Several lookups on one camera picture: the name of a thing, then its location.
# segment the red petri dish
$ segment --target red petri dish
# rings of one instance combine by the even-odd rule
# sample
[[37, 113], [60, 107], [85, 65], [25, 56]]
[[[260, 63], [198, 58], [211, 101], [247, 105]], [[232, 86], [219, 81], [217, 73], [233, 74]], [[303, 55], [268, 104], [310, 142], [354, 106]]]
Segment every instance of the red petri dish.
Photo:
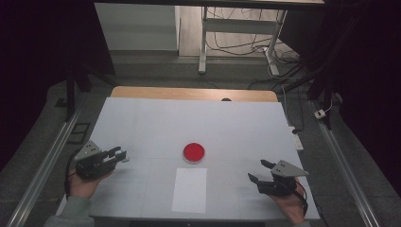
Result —
[[204, 148], [197, 143], [188, 144], [183, 149], [183, 157], [190, 164], [197, 164], [204, 156]]

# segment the white paper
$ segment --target white paper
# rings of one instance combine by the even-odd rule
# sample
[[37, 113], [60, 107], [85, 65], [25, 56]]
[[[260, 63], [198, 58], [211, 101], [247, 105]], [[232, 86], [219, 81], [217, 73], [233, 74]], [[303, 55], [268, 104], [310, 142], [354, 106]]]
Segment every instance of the white paper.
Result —
[[206, 213], [207, 168], [177, 168], [172, 211]]

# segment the wooden table edge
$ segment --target wooden table edge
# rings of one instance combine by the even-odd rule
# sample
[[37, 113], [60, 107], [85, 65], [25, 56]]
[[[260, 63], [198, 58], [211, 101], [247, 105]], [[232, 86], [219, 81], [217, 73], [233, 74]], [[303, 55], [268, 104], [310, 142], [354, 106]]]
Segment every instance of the wooden table edge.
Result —
[[273, 91], [117, 86], [111, 97], [278, 102]]

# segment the white wall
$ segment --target white wall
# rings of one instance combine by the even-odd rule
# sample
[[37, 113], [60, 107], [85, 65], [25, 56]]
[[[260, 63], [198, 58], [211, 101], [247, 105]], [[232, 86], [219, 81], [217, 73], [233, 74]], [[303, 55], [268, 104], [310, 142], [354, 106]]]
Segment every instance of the white wall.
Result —
[[96, 3], [109, 50], [178, 50], [179, 7]]

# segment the metal rail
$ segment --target metal rail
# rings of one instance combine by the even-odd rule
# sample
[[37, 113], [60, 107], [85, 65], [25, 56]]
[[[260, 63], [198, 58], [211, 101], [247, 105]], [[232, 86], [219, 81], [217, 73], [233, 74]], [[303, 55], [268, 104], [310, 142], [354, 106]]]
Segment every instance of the metal rail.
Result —
[[67, 141], [68, 135], [77, 122], [87, 96], [87, 94], [80, 94], [78, 97], [77, 110], [74, 112], [70, 120], [63, 124], [59, 134], [56, 137], [56, 140], [54, 141], [50, 150], [46, 153], [44, 160], [39, 166], [39, 169], [36, 171], [35, 176], [26, 189], [24, 196], [18, 203], [17, 208], [14, 210], [14, 213], [12, 214], [7, 226], [24, 226], [33, 206], [35, 205], [36, 200], [44, 188], [44, 184], [46, 183], [54, 164], [56, 164], [60, 156], [61, 150]]
[[[309, 101], [309, 105], [312, 112], [318, 111], [312, 101]], [[332, 131], [327, 129], [322, 121], [319, 121], [319, 127], [322, 131], [324, 139], [327, 142], [327, 145], [330, 147], [334, 160], [340, 169], [342, 178], [345, 180], [348, 190], [355, 199], [357, 209], [359, 210], [363, 221], [365, 222], [366, 226], [379, 227], [380, 224], [375, 216], [375, 212], [367, 200], [365, 193], [357, 182], [357, 178], [348, 164], [348, 161], [344, 156], [335, 135]]]

